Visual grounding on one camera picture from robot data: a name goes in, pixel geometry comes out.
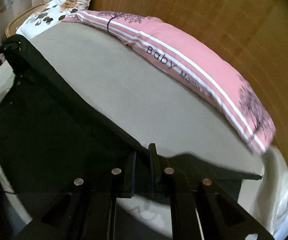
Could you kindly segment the wooden headboard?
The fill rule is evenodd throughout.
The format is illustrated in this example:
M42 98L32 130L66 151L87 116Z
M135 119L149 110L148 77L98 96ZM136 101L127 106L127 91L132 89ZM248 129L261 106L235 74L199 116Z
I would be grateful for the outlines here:
M268 110L288 164L288 0L92 0L91 9L158 17L215 51Z

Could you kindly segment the pink striped Baby pillow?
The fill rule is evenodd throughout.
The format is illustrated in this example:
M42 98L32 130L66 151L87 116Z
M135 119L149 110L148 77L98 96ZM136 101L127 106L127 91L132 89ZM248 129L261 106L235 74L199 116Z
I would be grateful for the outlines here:
M251 85L193 36L159 18L122 12L83 10L64 20L115 36L221 111L251 150L268 150L275 125Z

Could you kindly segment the beige satin blanket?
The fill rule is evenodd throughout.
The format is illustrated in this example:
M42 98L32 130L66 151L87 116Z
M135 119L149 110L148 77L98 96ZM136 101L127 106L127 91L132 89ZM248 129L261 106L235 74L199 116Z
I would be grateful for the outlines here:
M252 215L274 239L287 239L288 166L275 146L271 146L261 159L265 170Z

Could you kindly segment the floral white orange pillow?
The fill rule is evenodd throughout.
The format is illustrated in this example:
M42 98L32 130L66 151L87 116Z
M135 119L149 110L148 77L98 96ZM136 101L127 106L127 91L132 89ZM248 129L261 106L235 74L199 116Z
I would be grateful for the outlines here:
M59 24L64 18L80 10L88 9L91 0L51 0L34 11L21 24L16 33L31 40L47 29Z

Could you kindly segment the black denim pants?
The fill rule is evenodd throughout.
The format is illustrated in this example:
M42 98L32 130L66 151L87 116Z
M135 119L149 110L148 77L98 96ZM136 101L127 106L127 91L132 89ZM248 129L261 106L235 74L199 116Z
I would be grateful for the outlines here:
M98 173L133 152L134 195L118 199L143 197L168 204L169 198L152 195L148 146L86 103L26 38L14 35L2 45L10 42L19 42L19 51L4 53L15 79L0 103L0 165L10 183L10 195L28 214L38 216L77 178L89 178L91 172ZM261 178L212 165L189 153L164 158L189 181L209 178L233 199L243 180Z

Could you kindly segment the grey textured mattress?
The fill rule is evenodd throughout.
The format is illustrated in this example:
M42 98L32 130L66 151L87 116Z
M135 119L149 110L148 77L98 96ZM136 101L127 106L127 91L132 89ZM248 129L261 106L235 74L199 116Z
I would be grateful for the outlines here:
M166 158L189 153L218 167L260 176L259 163L221 113L118 39L86 25L61 23L29 42L86 103L143 147L154 143ZM0 103L14 79L6 59L0 66ZM16 237L37 216L10 195L1 165L0 187L13 210ZM169 203L117 199L114 239L173 239Z

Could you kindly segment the wicker rattan chair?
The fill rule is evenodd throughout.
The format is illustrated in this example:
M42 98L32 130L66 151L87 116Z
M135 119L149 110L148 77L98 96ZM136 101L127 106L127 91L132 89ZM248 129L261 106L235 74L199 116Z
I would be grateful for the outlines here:
M6 37L10 37L12 35L15 35L16 30L18 29L18 27L23 24L23 22L32 14L34 13L36 10L44 7L47 4L47 2L44 3L40 3L38 5L35 5L29 9L27 9L26 11L24 11L21 15L17 16L17 18L15 18L14 20L12 20L6 27L5 29L5 35Z

